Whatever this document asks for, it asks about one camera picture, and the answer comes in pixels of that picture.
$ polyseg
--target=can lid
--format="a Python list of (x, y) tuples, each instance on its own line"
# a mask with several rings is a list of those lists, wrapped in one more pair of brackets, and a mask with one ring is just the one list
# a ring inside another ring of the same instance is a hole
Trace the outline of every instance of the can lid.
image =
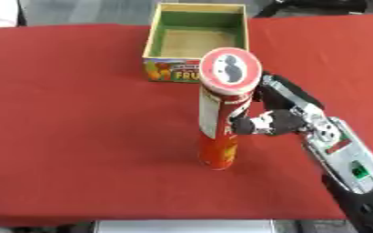
[(253, 90), (260, 81), (262, 67), (246, 50), (220, 47), (204, 55), (199, 66), (201, 82), (214, 92), (233, 96)]

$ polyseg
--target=red tablecloth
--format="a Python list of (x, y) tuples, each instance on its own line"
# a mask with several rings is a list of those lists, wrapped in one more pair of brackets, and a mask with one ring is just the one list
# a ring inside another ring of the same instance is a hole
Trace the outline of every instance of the red tablecloth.
[[(250, 20), (287, 76), (373, 149), (373, 15)], [(197, 160), (198, 85), (146, 81), (147, 26), (0, 29), (0, 225), (112, 218), (343, 218), (295, 136)], [(254, 104), (252, 114), (261, 111)]]

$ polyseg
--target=cardboard box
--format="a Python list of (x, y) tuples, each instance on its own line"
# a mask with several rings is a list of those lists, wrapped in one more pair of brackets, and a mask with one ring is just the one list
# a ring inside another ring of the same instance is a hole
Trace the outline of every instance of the cardboard box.
[(245, 5), (158, 4), (143, 54), (148, 77), (198, 82), (200, 58), (217, 47), (248, 51)]

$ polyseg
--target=pringles can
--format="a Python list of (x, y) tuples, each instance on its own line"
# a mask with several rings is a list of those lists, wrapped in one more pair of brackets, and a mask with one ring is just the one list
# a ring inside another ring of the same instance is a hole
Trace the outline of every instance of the pringles can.
[(202, 58), (199, 73), (199, 158), (213, 169), (226, 169), (237, 152), (231, 123), (246, 115), (262, 67), (248, 51), (222, 47)]

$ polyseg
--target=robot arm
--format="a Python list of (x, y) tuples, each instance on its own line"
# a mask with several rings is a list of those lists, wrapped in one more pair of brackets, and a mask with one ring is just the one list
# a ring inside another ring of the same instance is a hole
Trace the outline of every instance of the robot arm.
[(360, 233), (373, 232), (373, 153), (345, 121), (325, 116), (314, 97), (281, 76), (264, 74), (255, 92), (264, 114), (234, 119), (239, 135), (296, 132), (324, 170), (323, 184)]

